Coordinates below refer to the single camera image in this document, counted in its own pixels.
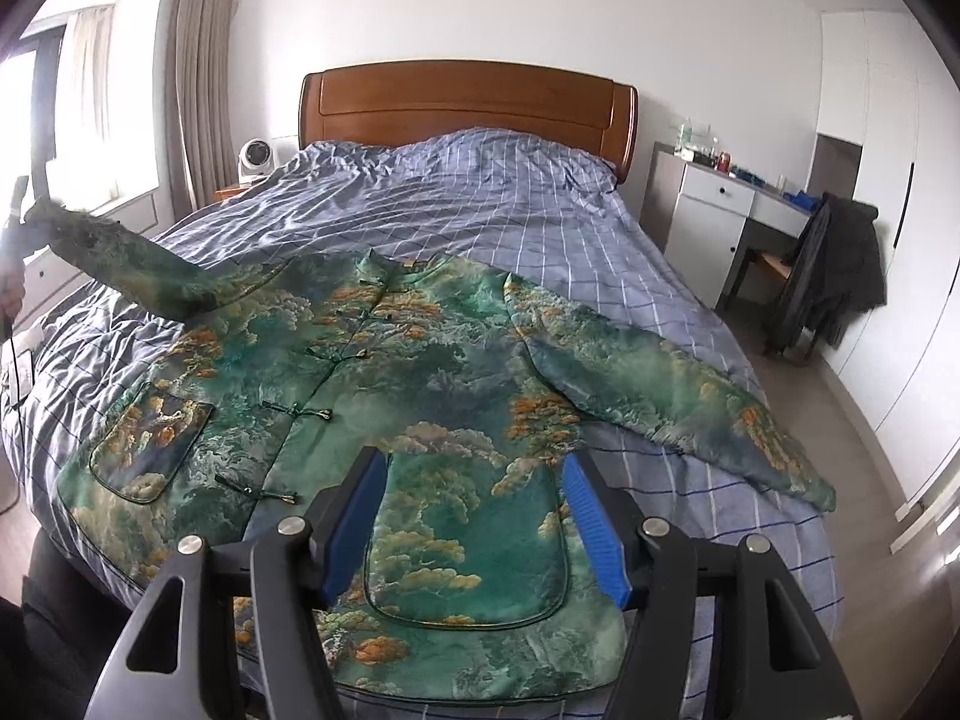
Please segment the person's left hand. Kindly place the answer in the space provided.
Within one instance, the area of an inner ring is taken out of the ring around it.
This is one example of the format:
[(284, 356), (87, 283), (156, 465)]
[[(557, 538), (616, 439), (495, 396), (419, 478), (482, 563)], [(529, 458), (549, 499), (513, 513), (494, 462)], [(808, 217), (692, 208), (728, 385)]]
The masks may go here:
[(2, 317), (14, 322), (25, 300), (25, 266), (20, 259), (3, 255), (0, 259), (0, 309)]

